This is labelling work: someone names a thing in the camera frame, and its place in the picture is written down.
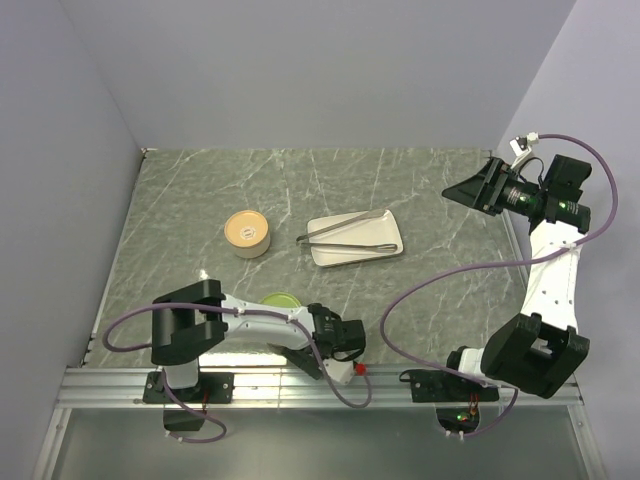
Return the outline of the metal food tongs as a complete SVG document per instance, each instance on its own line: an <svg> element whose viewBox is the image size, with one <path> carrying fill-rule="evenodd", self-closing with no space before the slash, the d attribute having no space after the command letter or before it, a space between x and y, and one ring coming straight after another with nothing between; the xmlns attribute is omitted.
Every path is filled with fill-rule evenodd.
<svg viewBox="0 0 640 480"><path fill-rule="evenodd" d="M347 227L358 222L381 218L385 215L385 213L386 213L385 209L365 211L355 217L343 220L338 223L334 223L322 229L314 230L312 232L300 235L295 239L295 242L298 245L304 245L309 247L344 248L344 249L372 251L372 252L379 252L379 253L396 252L398 250L398 245L394 243L366 245L366 244L343 244L343 243L318 243L318 242L310 241L312 237L329 233L334 230L338 230L340 228Z"/></svg>

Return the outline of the green round lid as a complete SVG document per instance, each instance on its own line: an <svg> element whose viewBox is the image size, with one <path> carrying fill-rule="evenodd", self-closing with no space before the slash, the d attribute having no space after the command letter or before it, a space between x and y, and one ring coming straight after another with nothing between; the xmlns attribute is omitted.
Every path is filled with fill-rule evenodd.
<svg viewBox="0 0 640 480"><path fill-rule="evenodd" d="M285 309L296 309L302 306L294 295L286 292L270 293L260 301L260 304Z"/></svg>

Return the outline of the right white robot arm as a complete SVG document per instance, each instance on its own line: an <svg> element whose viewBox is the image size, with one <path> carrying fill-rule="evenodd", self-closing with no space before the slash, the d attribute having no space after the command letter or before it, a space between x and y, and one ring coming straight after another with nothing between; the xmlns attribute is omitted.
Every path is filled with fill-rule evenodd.
<svg viewBox="0 0 640 480"><path fill-rule="evenodd" d="M443 191L443 196L489 215L505 210L530 223L531 265L521 310L487 344L460 347L441 376L444 393L466 398L476 376L510 384L548 399L585 360L590 342L578 332L574 297L581 248L591 211L580 204L581 185L590 164L554 157L542 183L519 178L503 160L492 157L473 177Z"/></svg>

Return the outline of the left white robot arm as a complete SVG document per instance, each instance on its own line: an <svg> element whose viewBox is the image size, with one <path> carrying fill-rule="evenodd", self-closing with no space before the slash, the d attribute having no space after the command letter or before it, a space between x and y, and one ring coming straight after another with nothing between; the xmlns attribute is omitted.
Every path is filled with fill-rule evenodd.
<svg viewBox="0 0 640 480"><path fill-rule="evenodd" d="M312 378L328 374L341 384L349 383L366 348L360 320L344 321L320 303L283 308L247 302L223 293L218 280L196 282L153 303L173 305L152 312L151 361L172 371L166 388L180 402L199 396L203 379L191 369L224 341L266 344Z"/></svg>

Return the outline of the steel bowl from rail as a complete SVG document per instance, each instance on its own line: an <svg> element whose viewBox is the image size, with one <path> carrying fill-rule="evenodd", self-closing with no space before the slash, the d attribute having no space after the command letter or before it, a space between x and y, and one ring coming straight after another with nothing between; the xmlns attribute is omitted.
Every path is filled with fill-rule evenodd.
<svg viewBox="0 0 640 480"><path fill-rule="evenodd" d="M245 226L225 233L233 253L243 259L254 259L263 255L270 247L268 230Z"/></svg>

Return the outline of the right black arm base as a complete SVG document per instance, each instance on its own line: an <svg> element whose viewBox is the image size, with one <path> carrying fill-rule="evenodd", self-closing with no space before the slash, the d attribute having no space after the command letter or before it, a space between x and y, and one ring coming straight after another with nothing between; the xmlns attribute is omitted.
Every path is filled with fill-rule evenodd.
<svg viewBox="0 0 640 480"><path fill-rule="evenodd" d="M476 382L440 370L409 369L399 374L408 383L413 403L497 402L497 387L483 387Z"/></svg>

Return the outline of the beige round lid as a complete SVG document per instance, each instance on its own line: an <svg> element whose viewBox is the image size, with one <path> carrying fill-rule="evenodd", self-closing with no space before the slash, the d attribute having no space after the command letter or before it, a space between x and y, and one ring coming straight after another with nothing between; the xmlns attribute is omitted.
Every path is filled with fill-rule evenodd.
<svg viewBox="0 0 640 480"><path fill-rule="evenodd" d="M254 210L243 210L231 215L225 223L226 240L237 248L253 248L269 236L266 218Z"/></svg>

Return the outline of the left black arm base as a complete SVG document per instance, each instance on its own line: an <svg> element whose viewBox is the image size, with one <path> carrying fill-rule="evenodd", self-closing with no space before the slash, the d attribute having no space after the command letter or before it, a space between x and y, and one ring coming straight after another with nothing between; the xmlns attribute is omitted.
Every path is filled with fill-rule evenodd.
<svg viewBox="0 0 640 480"><path fill-rule="evenodd" d="M143 404L170 404L166 393L161 369L150 372L146 377L142 395ZM198 374L197 383L186 388L171 388L174 396L186 404L229 404L232 401L235 375L231 372L204 372Z"/></svg>

